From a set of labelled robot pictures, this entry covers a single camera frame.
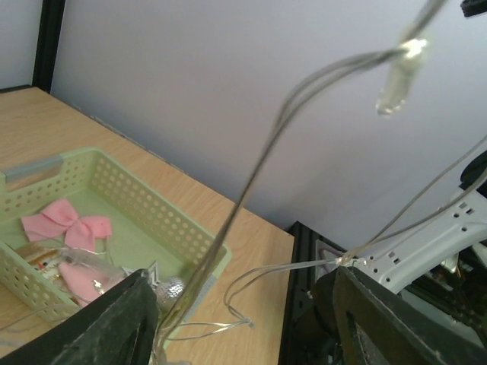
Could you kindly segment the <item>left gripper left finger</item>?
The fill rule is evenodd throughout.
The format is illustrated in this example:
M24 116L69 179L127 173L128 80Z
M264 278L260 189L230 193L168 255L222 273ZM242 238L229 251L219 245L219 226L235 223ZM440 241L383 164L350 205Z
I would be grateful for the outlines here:
M148 364L158 323L148 271L139 269L2 364Z

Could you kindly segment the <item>green perforated plastic basket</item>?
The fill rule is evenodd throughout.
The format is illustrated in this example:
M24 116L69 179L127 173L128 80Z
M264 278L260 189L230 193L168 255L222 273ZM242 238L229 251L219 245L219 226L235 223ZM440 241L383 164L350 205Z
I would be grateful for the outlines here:
M125 268L157 262L161 278L187 279L213 238L166 198L96 148L83 148L1 173L1 283L46 321L74 313L74 303L15 250L27 244L21 217L67 198L82 215L110 219L110 254Z

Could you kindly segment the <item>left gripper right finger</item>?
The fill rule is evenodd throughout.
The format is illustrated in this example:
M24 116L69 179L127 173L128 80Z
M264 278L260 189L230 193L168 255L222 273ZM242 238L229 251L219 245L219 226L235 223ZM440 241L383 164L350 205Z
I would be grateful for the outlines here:
M485 364L486 350L431 321L357 268L339 267L333 289L344 363Z

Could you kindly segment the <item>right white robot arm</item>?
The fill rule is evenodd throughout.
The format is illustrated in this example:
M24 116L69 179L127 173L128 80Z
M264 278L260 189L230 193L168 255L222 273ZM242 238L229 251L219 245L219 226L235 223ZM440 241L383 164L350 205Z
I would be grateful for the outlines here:
M361 270L448 329L486 345L486 175L481 153L460 175L448 208L437 217L375 243L342 261L325 251L324 271L338 265Z

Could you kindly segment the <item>clear string light garland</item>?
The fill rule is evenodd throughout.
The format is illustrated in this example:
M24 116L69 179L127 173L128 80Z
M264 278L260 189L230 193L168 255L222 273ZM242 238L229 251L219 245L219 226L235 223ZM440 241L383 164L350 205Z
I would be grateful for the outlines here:
M155 332L155 339L151 343L152 357L158 356L162 350L163 343L168 339L170 333L181 324L184 315L195 303L196 296L202 289L203 281L215 261L218 250L222 247L237 215L250 197L254 183L257 181L281 136L293 123L299 112L313 99L325 93L343 79L354 74L364 73L385 63L390 64L391 69L380 99L377 102L377 111L380 114L390 115L400 110L415 77L416 69L422 63L422 53L428 48L428 41L422 38L422 33L438 16L445 5L444 1L427 1L416 15L414 21L407 27L398 44L393 48L341 59L308 75L292 89L280 106L271 132L242 193L218 231L208 254L196 267L195 273L186 285L182 297L178 301L182 308L171 308L169 313L160 320Z

